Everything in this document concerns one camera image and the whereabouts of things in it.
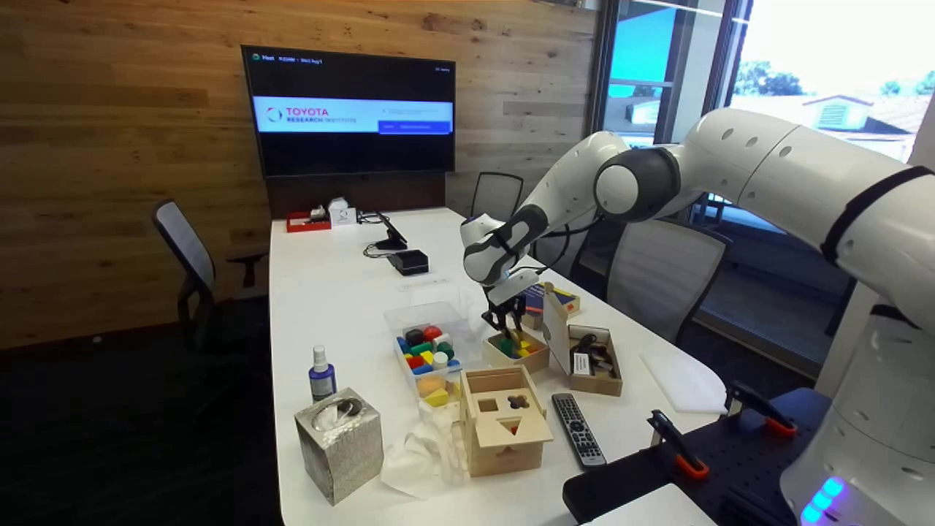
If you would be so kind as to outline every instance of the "remote control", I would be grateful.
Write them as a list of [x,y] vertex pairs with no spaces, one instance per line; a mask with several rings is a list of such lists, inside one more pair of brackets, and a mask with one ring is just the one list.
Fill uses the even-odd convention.
[[560,429],[565,429],[565,435],[566,435],[581,470],[607,466],[606,452],[595,448],[595,441],[590,435],[590,428],[587,428],[575,397],[566,395],[566,392],[553,395],[553,406],[555,406]]

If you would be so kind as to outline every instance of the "tv screen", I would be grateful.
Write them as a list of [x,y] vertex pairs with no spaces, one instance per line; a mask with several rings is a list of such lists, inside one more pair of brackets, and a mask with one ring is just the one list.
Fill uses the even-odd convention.
[[243,46],[264,176],[449,173],[457,64]]

